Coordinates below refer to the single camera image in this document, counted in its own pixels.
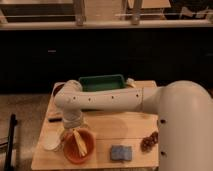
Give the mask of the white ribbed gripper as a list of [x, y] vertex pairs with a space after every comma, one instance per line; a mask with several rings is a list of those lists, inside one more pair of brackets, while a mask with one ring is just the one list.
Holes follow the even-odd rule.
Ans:
[[76, 119], [71, 119], [71, 120], [63, 118], [62, 121], [63, 121], [63, 126], [64, 126], [65, 129], [72, 129], [72, 128], [79, 127], [84, 122], [82, 116], [80, 116]]

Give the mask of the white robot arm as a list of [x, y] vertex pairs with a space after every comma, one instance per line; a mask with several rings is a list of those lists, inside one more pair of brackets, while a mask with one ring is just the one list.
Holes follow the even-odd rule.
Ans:
[[54, 102], [66, 127], [83, 109], [156, 114], [159, 171], [213, 171], [213, 98], [195, 82], [84, 92], [70, 80]]

